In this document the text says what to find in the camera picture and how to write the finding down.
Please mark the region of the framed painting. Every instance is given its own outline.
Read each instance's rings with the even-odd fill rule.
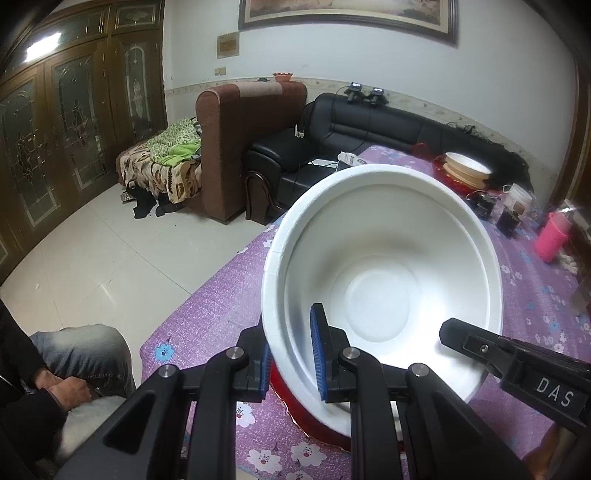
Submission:
[[[239,30],[298,22],[354,22],[457,39],[457,0],[241,0]]]

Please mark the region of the pink bottle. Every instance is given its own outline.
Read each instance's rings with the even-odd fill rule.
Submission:
[[[548,214],[548,223],[534,243],[535,252],[544,262],[552,262],[560,247],[569,239],[571,226],[572,224],[563,213]]]

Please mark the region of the wall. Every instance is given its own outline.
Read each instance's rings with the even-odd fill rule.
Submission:
[[[216,37],[237,29],[239,0],[167,0],[167,90],[226,78],[294,72],[355,80],[465,115],[528,151],[555,176],[570,138],[572,56],[520,0],[459,0],[457,47],[383,28],[300,24],[241,32],[240,55],[216,58]],[[183,101],[189,111],[194,98]],[[168,95],[167,103],[174,99]],[[175,116],[168,109],[169,121]]]
[[[59,10],[63,10],[64,8],[68,8],[68,7],[73,7],[74,5],[78,5],[78,4],[83,4],[85,3],[87,0],[64,0],[62,3],[60,3],[57,7],[55,7],[53,9],[54,12],[57,12]]]

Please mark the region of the white foam bowl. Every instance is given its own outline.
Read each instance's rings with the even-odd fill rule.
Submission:
[[[481,222],[450,189],[404,167],[354,167],[316,184],[285,215],[265,263],[262,319],[277,368],[316,419],[350,436],[349,405],[320,401],[315,302],[352,346],[396,367],[425,363],[466,401],[486,372],[441,345],[441,324],[502,330],[499,263]]]

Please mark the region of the pink flower print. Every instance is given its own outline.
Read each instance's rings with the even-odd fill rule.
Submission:
[[[252,415],[252,407],[241,401],[236,402],[236,425],[243,429],[255,423],[255,417]]]
[[[326,460],[326,455],[320,451],[318,445],[300,442],[299,445],[291,447],[291,459],[299,462],[301,466],[320,466]]]
[[[283,467],[280,465],[281,457],[273,455],[270,450],[250,450],[248,452],[248,463],[255,466],[260,472],[276,473],[280,472]]]
[[[314,479],[310,475],[308,475],[306,472],[302,472],[300,470],[299,472],[288,473],[285,476],[285,480],[314,480]]]

